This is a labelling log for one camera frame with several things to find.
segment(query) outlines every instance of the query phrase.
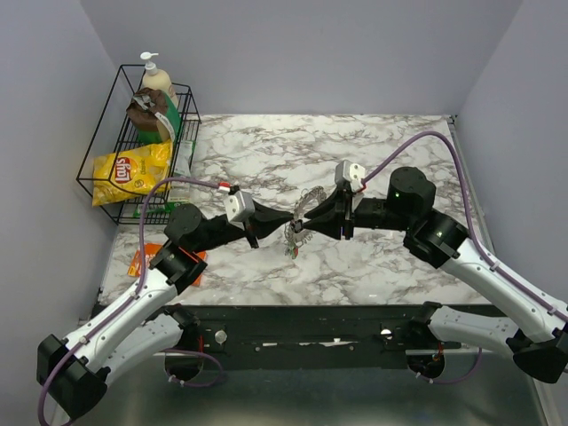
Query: yellow chip bag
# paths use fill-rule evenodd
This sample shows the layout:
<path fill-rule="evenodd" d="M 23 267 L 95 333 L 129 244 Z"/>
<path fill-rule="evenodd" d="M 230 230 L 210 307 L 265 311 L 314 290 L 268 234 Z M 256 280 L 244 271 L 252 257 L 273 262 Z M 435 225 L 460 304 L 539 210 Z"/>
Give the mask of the yellow chip bag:
<path fill-rule="evenodd" d="M 168 176 L 172 149 L 173 145 L 168 139 L 161 144 L 122 151 L 118 153 L 116 163 L 114 158 L 117 153 L 95 158 L 92 176 L 105 180 L 95 180 L 92 205 L 124 201 L 149 193 L 154 185 Z"/>

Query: white wall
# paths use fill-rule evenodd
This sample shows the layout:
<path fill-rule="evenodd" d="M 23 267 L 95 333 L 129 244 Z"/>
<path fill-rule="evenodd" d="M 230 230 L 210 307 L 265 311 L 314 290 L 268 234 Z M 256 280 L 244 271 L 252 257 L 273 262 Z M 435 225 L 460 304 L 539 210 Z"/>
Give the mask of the white wall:
<path fill-rule="evenodd" d="M 497 254 L 568 300 L 568 2 L 525 0 L 458 117 Z M 568 380 L 555 388 L 568 424 Z"/>
<path fill-rule="evenodd" d="M 115 64 L 158 51 L 221 114 L 455 114 L 520 3 L 82 0 Z"/>
<path fill-rule="evenodd" d="M 0 424 L 36 420 L 36 347 L 92 307 L 115 226 L 75 175 L 114 76 L 76 0 L 0 5 Z"/>

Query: orange tag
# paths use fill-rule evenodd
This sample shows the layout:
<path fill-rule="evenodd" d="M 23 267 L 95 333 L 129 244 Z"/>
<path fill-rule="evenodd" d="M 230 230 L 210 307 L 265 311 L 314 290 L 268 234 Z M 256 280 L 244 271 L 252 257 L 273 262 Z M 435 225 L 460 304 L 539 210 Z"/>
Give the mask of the orange tag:
<path fill-rule="evenodd" d="M 158 250 L 160 250 L 162 248 L 161 244 L 153 244 L 152 242 L 147 242 L 146 244 L 144 244 L 144 248 L 145 248 L 145 252 L 146 252 L 146 268 L 150 266 L 150 261 L 152 259 L 154 259 L 154 257 L 156 256 L 156 253 L 158 253 Z M 199 256 L 201 258 L 201 260 L 205 260 L 205 257 L 207 257 L 207 252 L 202 251 L 200 253 L 197 253 L 197 256 Z M 130 267 L 128 268 L 128 274 L 131 277 L 139 277 L 140 276 L 140 250 L 136 250 L 136 255 L 134 255 L 134 258 L 132 259 L 132 262 L 130 262 Z M 195 280 L 193 282 L 192 285 L 199 287 L 201 281 L 201 275 L 197 278 L 197 280 Z"/>

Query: white marble surface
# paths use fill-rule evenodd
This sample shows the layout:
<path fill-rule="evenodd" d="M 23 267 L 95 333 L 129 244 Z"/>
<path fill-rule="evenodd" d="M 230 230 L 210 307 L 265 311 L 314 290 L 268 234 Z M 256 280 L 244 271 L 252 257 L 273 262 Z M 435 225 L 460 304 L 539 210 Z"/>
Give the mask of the white marble surface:
<path fill-rule="evenodd" d="M 268 206 L 291 210 L 305 188 L 334 188 L 336 164 L 348 159 L 372 169 L 399 144 L 422 130 L 450 137 L 440 116 L 403 115 L 206 115 L 199 130 L 193 175 L 228 181 Z M 457 176 L 446 147 L 424 138 L 370 182 L 367 196 L 384 197 L 390 173 L 419 167 L 438 187 L 435 207 L 465 223 Z M 192 201 L 207 216 L 222 214 L 218 193 L 192 188 Z M 236 241 L 208 253 L 199 288 L 185 304 L 451 304 L 486 303 L 473 289 L 417 260 L 402 246 L 402 233 L 356 230 L 353 241 L 322 235 L 284 255 L 283 228 L 252 250 Z M 162 227 L 148 226 L 146 241 L 165 242 Z M 128 265 L 138 248 L 138 229 L 123 226 L 101 289 L 109 304 L 134 279 Z"/>

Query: metal chain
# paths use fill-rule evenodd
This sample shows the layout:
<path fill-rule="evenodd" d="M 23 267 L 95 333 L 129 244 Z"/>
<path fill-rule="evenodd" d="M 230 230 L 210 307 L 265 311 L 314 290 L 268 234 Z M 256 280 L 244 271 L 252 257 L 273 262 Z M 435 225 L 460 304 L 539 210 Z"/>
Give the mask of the metal chain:
<path fill-rule="evenodd" d="M 292 220 L 284 228 L 284 237 L 288 242 L 286 254 L 292 256 L 293 259 L 297 257 L 298 249 L 313 238 L 313 232 L 307 229 L 303 229 L 299 233 L 296 233 L 294 231 L 296 222 L 304 217 L 308 204 L 313 201 L 321 204 L 326 197 L 326 192 L 324 191 L 323 186 L 314 186 L 310 191 L 304 189 L 300 199 L 296 201 L 296 205 L 294 206 L 294 220 Z"/>

